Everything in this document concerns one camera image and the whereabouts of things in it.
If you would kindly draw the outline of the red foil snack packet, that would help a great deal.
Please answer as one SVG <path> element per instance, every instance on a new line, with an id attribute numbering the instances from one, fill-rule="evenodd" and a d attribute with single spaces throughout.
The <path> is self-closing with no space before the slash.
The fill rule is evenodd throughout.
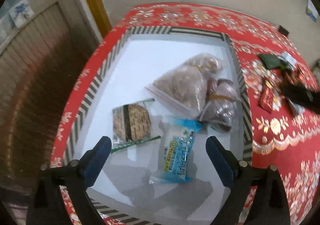
<path id="1" fill-rule="evenodd" d="M 263 79 L 263 88 L 260 95 L 259 106 L 267 113 L 271 114 L 273 111 L 274 93 L 276 91 L 276 84 L 269 78 Z"/>

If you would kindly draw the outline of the round cake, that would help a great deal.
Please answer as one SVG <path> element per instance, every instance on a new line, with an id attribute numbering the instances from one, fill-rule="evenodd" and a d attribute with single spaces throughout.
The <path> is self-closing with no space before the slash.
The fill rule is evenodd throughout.
<path id="1" fill-rule="evenodd" d="M 154 98 L 124 104 L 112 109 L 113 138 L 111 153 L 161 138 L 153 134 L 150 110 Z"/>

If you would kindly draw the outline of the small white snack packet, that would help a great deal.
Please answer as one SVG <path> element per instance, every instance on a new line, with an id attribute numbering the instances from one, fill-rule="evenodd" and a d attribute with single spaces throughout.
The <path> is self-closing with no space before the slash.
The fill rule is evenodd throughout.
<path id="1" fill-rule="evenodd" d="M 283 63 L 286 65 L 287 69 L 295 70 L 297 65 L 297 60 L 288 52 L 282 52 L 278 58 L 283 61 Z"/>

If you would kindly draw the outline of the small black box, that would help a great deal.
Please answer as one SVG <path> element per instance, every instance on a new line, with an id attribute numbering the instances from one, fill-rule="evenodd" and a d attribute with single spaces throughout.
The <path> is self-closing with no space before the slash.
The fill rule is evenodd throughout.
<path id="1" fill-rule="evenodd" d="M 281 25 L 278 27 L 278 32 L 281 33 L 285 37 L 287 37 L 289 35 L 289 31 Z"/>

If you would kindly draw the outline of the blue white wall paper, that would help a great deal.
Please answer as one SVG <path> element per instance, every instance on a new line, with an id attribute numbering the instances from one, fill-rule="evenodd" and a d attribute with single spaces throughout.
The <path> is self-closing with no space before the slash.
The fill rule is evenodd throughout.
<path id="1" fill-rule="evenodd" d="M 313 22 L 317 22 L 318 12 L 311 0 L 308 0 L 307 2 L 306 14 L 313 20 Z"/>

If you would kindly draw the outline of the wooden slatted door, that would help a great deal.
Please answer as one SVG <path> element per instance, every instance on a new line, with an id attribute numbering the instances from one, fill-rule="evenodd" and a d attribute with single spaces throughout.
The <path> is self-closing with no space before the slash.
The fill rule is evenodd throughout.
<path id="1" fill-rule="evenodd" d="M 1 188 L 29 194 L 67 99 L 96 46 L 74 2 L 38 13 L 1 54 Z"/>

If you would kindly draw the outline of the red floral tablecloth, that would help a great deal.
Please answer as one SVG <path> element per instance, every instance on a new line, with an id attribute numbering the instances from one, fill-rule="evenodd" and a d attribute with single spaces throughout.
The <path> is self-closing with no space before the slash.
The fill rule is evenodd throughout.
<path id="1" fill-rule="evenodd" d="M 210 37 L 224 34 L 231 39 L 245 92 L 244 158 L 255 167 L 274 164 L 279 168 L 287 194 L 292 224 L 301 224 L 316 202 L 319 183 L 319 115 L 306 110 L 293 117 L 279 85 L 283 74 L 268 70 L 259 54 L 288 52 L 296 60 L 298 80 L 308 88 L 319 86 L 293 43 L 277 27 L 231 9 L 199 4 L 145 4 L 132 8 L 105 37 L 79 75 L 57 130 L 50 165 L 60 167 L 73 155 L 87 112 L 115 63 L 120 48 L 133 34 L 172 34 L 193 30 Z M 271 114 L 259 106 L 263 79 L 276 84 Z"/>

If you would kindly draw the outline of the blue white snack packet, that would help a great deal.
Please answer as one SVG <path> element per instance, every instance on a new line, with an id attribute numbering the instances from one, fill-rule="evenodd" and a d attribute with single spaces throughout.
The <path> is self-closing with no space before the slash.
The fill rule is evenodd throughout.
<path id="1" fill-rule="evenodd" d="M 188 158 L 202 124 L 196 120 L 166 116 L 163 125 L 159 169 L 151 174 L 149 183 L 187 183 L 191 180 L 187 176 Z"/>

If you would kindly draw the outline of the clear bag of brown snacks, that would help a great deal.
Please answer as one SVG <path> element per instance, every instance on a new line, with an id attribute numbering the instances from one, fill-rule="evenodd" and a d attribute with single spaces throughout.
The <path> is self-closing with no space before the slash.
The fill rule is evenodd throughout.
<path id="1" fill-rule="evenodd" d="M 182 65 L 166 72 L 146 89 L 172 113 L 196 119 L 206 103 L 207 81 L 194 66 Z"/>

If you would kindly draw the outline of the blue picture on door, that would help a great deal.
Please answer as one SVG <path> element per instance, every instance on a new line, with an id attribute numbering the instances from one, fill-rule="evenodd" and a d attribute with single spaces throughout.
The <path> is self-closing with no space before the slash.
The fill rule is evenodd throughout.
<path id="1" fill-rule="evenodd" d="M 17 28 L 22 27 L 34 16 L 28 0 L 21 0 L 10 8 L 9 14 Z"/>

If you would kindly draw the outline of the black green snack packet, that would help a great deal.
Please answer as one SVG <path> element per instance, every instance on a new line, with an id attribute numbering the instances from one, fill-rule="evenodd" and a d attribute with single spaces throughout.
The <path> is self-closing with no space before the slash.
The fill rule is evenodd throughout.
<path id="1" fill-rule="evenodd" d="M 298 115 L 301 115 L 305 112 L 305 108 L 301 105 L 298 105 L 296 103 L 293 103 L 289 98 L 287 98 L 287 101 L 289 103 L 290 109 L 292 111 L 293 117 L 296 117 Z"/>

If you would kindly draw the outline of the clear bag of red dates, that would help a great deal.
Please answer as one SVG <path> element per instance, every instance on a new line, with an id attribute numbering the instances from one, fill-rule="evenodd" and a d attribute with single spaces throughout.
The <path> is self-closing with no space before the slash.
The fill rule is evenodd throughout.
<path id="1" fill-rule="evenodd" d="M 237 130 L 240 96 L 230 79 L 211 77 L 207 82 L 207 97 L 199 121 L 221 133 Z"/>

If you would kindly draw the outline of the dark green snack packet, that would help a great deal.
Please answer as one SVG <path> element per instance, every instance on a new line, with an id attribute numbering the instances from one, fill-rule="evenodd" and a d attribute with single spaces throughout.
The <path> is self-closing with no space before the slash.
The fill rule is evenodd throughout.
<path id="1" fill-rule="evenodd" d="M 264 67 L 268 70 L 270 69 L 284 69 L 285 65 L 282 61 L 273 54 L 259 54 L 259 59 L 263 63 Z"/>

